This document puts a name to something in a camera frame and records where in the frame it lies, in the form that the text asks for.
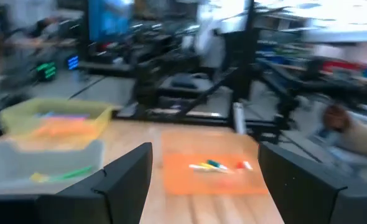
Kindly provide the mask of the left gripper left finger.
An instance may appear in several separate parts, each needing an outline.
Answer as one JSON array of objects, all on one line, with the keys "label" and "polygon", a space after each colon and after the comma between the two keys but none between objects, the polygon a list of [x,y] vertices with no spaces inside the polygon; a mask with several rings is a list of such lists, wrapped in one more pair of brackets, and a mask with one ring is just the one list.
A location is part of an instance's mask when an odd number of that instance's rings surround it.
[{"label": "left gripper left finger", "polygon": [[152,174],[152,144],[145,142],[98,172],[37,200],[39,223],[139,223]]}]

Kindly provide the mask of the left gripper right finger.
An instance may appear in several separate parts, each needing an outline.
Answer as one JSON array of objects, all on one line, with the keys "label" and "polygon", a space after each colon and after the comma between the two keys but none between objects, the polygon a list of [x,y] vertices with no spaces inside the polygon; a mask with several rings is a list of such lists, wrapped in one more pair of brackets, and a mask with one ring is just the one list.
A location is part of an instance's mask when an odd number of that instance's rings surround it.
[{"label": "left gripper right finger", "polygon": [[338,174],[268,142],[259,145],[258,162],[284,223],[330,223],[338,193],[347,188]]}]

